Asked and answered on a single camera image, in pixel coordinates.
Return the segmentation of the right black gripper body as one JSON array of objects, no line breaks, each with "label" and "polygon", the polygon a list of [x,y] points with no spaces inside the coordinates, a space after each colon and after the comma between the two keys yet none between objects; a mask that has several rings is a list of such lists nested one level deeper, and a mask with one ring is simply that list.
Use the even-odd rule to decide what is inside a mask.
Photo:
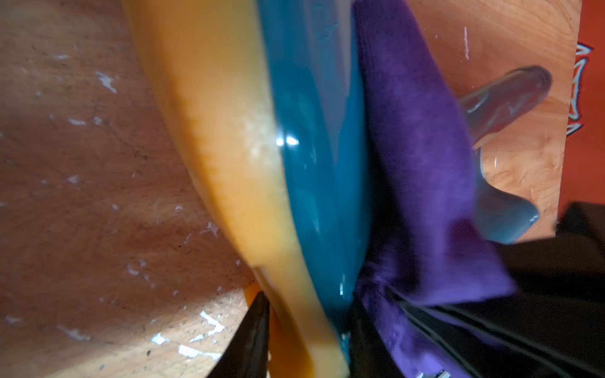
[{"label": "right black gripper body", "polygon": [[519,292],[457,305],[401,302],[453,377],[604,375],[604,208],[569,205],[554,238],[498,248]]}]

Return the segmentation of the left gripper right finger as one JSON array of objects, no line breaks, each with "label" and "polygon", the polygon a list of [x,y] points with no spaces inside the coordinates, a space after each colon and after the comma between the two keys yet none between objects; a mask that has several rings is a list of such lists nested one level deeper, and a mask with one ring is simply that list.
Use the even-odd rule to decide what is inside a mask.
[{"label": "left gripper right finger", "polygon": [[391,377],[384,344],[357,295],[351,305],[349,325],[351,376]]}]

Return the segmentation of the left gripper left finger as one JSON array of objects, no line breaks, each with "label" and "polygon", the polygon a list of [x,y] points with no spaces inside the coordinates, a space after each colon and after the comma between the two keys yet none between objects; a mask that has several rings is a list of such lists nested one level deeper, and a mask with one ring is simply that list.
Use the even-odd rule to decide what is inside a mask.
[{"label": "left gripper left finger", "polygon": [[269,361],[270,305],[260,291],[208,378],[264,378]]}]

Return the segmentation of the purple cloth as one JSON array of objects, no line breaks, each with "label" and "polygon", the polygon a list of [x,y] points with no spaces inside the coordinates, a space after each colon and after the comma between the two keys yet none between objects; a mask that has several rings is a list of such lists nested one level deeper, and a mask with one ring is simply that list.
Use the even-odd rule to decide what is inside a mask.
[{"label": "purple cloth", "polygon": [[408,377],[464,370],[399,305],[480,302],[516,284],[474,222],[474,153],[458,102],[403,1],[353,6],[380,195],[356,293]]}]

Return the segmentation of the teal boot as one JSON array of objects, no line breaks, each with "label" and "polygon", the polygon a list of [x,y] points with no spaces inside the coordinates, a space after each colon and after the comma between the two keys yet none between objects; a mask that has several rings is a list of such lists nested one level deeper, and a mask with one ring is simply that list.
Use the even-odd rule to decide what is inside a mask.
[{"label": "teal boot", "polygon": [[253,345],[273,377],[347,377],[348,310],[370,234],[351,7],[126,1],[162,116],[205,206],[264,296]]}]

